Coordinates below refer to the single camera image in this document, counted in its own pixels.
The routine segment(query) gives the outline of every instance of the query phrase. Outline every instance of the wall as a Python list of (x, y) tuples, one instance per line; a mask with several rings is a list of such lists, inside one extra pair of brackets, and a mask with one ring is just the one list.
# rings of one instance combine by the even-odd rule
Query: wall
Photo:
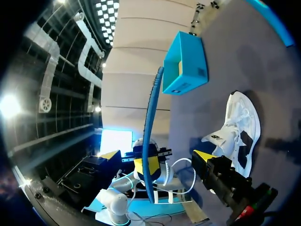
[[(178, 31), (188, 32), (196, 0), (120, 1), (114, 44), (103, 70), (105, 129), (130, 129), (143, 136), (146, 109), (158, 68)], [(169, 95), (160, 94), (152, 138), (166, 146)]]

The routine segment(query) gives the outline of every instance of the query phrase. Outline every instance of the cyan cardboard box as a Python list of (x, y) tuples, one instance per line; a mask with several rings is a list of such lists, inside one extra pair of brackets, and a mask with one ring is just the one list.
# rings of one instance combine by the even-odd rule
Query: cyan cardboard box
[(182, 95), (207, 82), (201, 38), (178, 32), (164, 60), (163, 93)]

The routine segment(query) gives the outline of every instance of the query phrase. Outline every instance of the table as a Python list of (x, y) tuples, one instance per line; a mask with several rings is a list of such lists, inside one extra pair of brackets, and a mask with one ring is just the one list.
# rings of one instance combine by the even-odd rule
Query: table
[[(206, 151), (201, 138), (224, 123), (229, 94), (238, 90), (255, 105), (261, 139), (253, 151), (253, 186), (265, 182), (279, 192), (269, 210), (278, 210), (293, 195), (300, 180), (301, 58), (286, 48), (265, 19), (248, 3), (233, 0), (202, 33), (209, 82), (182, 96), (173, 96), (169, 148), (172, 161), (191, 158), (194, 149)], [(174, 166), (189, 188), (189, 164)], [(198, 180), (192, 197), (218, 225), (225, 225), (231, 209)]]

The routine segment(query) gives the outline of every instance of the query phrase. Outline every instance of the white sneaker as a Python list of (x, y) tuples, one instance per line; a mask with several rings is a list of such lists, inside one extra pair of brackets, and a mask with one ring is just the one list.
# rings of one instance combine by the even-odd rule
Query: white sneaker
[(212, 155), (225, 155), (232, 160), (232, 166), (238, 173), (248, 177), (252, 168), (252, 152), (260, 132), (258, 114), (251, 100), (235, 91), (229, 96), (223, 127), (204, 137), (202, 142), (215, 144)]

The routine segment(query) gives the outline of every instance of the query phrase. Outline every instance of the air duct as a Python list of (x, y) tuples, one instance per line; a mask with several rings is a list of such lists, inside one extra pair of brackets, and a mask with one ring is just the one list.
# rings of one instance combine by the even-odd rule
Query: air duct
[(39, 113), (48, 113), (51, 109), (50, 91), (55, 69), (60, 56), (60, 48), (37, 23), (33, 23), (25, 33), (25, 37), (36, 43), (50, 54), (40, 91)]
[(93, 83), (94, 85), (98, 86), (99, 88), (102, 87), (102, 81), (100, 78), (98, 78), (92, 71), (90, 71), (88, 68), (85, 67), (85, 61), (88, 56), (88, 52), (90, 48), (92, 47), (95, 51), (95, 53), (99, 56), (99, 58), (104, 57), (104, 52), (102, 52), (95, 40), (92, 38), (92, 35), (86, 26), (84, 22), (84, 14), (83, 13), (77, 13), (74, 16), (74, 21), (76, 22), (77, 26), (81, 30), (81, 32), (86, 37), (87, 41), (85, 43), (85, 46), (79, 56), (79, 63), (78, 63), (78, 70), (79, 74), (84, 77), (89, 82)]

